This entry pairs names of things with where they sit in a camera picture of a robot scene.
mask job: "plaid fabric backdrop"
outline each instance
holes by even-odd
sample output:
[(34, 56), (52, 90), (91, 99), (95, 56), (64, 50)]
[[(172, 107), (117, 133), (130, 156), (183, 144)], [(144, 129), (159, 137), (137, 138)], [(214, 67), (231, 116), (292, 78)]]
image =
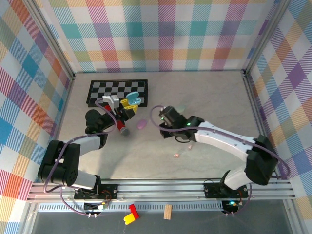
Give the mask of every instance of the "plaid fabric backdrop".
[(312, 1), (292, 0), (252, 71), (254, 93), (312, 233)]
[(77, 72), (240, 70), (278, 2), (37, 0)]
[(0, 234), (15, 234), (70, 83), (22, 0), (0, 1)]

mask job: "pink eraser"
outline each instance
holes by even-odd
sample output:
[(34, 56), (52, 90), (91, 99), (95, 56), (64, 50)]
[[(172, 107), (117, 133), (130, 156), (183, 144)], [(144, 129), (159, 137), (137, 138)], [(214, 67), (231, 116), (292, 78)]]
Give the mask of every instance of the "pink eraser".
[(137, 123), (137, 128), (143, 129), (143, 128), (145, 128), (146, 124), (147, 124), (147, 120), (146, 120), (146, 119), (141, 119), (141, 120)]

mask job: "purple cable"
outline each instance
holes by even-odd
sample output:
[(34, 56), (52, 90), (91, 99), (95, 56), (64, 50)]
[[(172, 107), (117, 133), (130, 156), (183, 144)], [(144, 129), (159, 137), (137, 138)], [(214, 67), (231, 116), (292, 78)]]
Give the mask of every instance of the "purple cable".
[[(160, 130), (163, 130), (163, 131), (166, 131), (166, 132), (180, 132), (180, 131), (185, 131), (185, 130), (190, 130), (190, 129), (198, 129), (198, 130), (206, 130), (206, 131), (208, 130), (208, 131), (211, 131), (211, 132), (214, 132), (214, 133), (219, 133), (220, 135), (223, 135), (225, 137), (228, 137), (228, 138), (231, 138), (231, 139), (234, 139), (234, 140), (237, 140), (237, 141), (242, 141), (242, 139), (239, 138), (239, 137), (232, 136), (231, 134), (224, 133), (224, 132), (219, 131), (217, 129), (208, 128), (208, 127), (186, 127), (186, 128), (179, 128), (179, 129), (167, 129), (167, 128), (160, 127), (153, 120), (153, 110), (156, 109), (156, 108), (163, 108), (163, 106), (160, 106), (160, 105), (154, 106), (151, 109), (151, 111), (150, 111), (150, 119), (151, 119), (152, 124), (155, 125), (156, 127), (158, 127)], [(286, 174), (286, 176), (283, 179), (287, 179), (287, 177), (291, 173), (291, 170), (290, 170), (289, 166), (286, 164), (286, 162), (284, 162), (284, 160), (282, 160), (277, 154), (273, 153), (272, 151), (268, 150), (267, 148), (265, 148), (265, 147), (263, 147), (261, 145), (255, 144), (253, 142), (244, 141), (244, 143), (248, 144), (248, 145), (251, 145), (253, 147), (256, 147), (256, 148), (258, 148), (260, 150), (263, 150), (263, 151), (267, 152), (268, 154), (270, 154), (272, 157), (275, 157), (280, 163), (282, 163), (286, 167), (287, 174)]]
[(116, 118), (112, 115), (112, 113), (110, 113), (108, 110), (106, 110), (104, 107), (102, 107), (98, 103), (99, 101), (101, 101), (101, 99), (98, 99), (98, 100), (95, 101), (96, 106), (101, 108), (102, 110), (104, 110), (113, 119), (113, 121), (115, 123), (114, 128), (112, 130), (108, 131), (108, 132), (101, 132), (101, 133), (94, 133), (94, 134), (89, 134), (89, 135), (77, 136), (77, 137), (71, 139), (70, 141), (66, 142), (66, 144), (63, 146), (63, 148), (62, 148), (62, 150), (61, 150), (61, 152), (60, 152), (56, 162), (54, 163), (54, 165), (53, 165), (53, 167), (52, 167), (48, 177), (46, 178), (46, 180), (44, 182), (44, 186), (43, 186), (43, 192), (44, 193), (50, 193), (50, 192), (54, 191), (55, 189), (58, 189), (58, 188), (62, 187), (61, 185), (58, 185), (58, 186), (56, 186), (56, 187), (54, 187), (54, 188), (52, 188), (50, 190), (47, 190), (47, 186), (48, 186), (48, 183), (49, 183), (49, 181), (50, 181), (50, 179), (51, 179), (51, 177), (53, 175), (53, 172), (55, 171), (55, 169), (56, 169), (60, 159), (62, 158), (66, 147), (70, 143), (74, 142), (75, 140), (79, 140), (79, 139), (82, 139), (82, 138), (85, 138), (85, 137), (94, 137), (94, 136), (98, 136), (98, 135), (108, 134), (108, 133), (111, 133), (112, 131), (114, 131), (116, 129), (116, 127), (117, 127), (117, 120), (116, 120)]

